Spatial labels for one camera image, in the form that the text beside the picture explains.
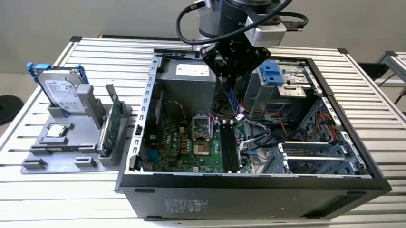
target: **slotted aluminum table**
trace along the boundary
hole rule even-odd
[[[406,52],[386,51],[380,56],[378,63],[386,64],[386,66],[392,70],[395,75],[401,78],[399,80],[388,80],[390,83],[406,83]]]
[[[132,105],[132,123],[149,69],[153,48],[185,49],[171,40],[83,38],[69,42],[55,66],[87,70],[95,95],[109,103],[105,84],[113,84],[120,99]],[[308,57],[326,78],[347,117],[392,191],[331,221],[286,221],[284,226],[406,227],[406,119],[348,54],[336,49],[272,47],[274,56]],[[21,175],[28,155],[48,118],[48,100],[37,88],[0,138],[1,227],[280,227],[274,220],[159,221],[137,219],[123,194],[113,192],[116,172]]]

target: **label sticker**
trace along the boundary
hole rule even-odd
[[[176,75],[207,76],[208,77],[208,66],[207,65],[192,65],[192,64],[177,64]]]
[[[236,120],[242,120],[242,118],[244,117],[244,115],[242,113],[239,113],[235,117]]]
[[[208,205],[207,199],[167,199],[164,201],[168,213],[204,213]]]
[[[69,113],[83,113],[84,108],[72,83],[59,80],[45,80],[45,84],[60,108]]]

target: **white wall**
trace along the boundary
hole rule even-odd
[[[0,72],[57,58],[71,36],[99,34],[175,37],[175,19],[194,0],[0,0]],[[406,51],[405,0],[295,0],[287,10],[310,18],[284,46],[347,48],[359,61],[384,50]],[[184,18],[194,38],[198,18]]]

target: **black chair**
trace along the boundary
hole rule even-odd
[[[11,95],[0,96],[0,125],[15,119],[23,105],[24,103],[19,97]]]

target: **motherboard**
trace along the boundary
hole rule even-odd
[[[211,139],[195,139],[192,125],[184,126],[179,120],[165,119],[163,123],[161,140],[157,150],[147,150],[144,171],[157,172],[227,172],[223,166],[223,150],[220,138],[220,122],[212,123]],[[204,124],[196,121],[195,129],[204,128]],[[235,158],[240,173],[251,173],[250,162],[244,166],[239,162],[236,148],[244,140],[244,128],[240,123],[234,125]]]

